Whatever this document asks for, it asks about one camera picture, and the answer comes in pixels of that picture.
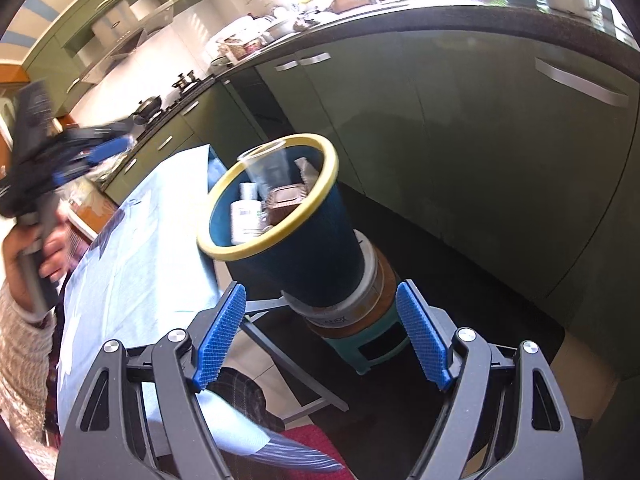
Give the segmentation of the left forearm knitted sleeve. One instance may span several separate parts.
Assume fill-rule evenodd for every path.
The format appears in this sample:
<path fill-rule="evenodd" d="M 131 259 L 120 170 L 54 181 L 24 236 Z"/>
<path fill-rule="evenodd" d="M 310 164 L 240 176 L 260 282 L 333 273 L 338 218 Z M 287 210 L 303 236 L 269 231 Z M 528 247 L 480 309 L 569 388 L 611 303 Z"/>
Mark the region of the left forearm knitted sleeve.
<path fill-rule="evenodd" d="M 1 415 L 20 437 L 41 443 L 48 397 L 49 356 L 56 317 L 53 310 L 32 324 L 1 287 Z"/>

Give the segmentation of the left hand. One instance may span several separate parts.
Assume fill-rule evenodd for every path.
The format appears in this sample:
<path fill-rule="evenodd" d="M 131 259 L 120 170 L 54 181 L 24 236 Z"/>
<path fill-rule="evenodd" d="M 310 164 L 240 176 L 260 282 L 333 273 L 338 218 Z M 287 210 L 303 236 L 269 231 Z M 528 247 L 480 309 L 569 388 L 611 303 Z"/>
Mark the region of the left hand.
<path fill-rule="evenodd" d="M 30 324 L 41 323 L 51 308 L 45 311 L 42 307 L 36 306 L 32 293 L 28 290 L 18 256 L 35 242 L 40 242 L 42 263 L 38 275 L 48 283 L 57 282 L 68 269 L 70 230 L 66 220 L 66 213 L 60 207 L 55 214 L 54 229 L 44 240 L 41 238 L 40 226 L 16 224 L 2 242 L 2 257 L 10 295 L 17 304 L 18 314 Z"/>

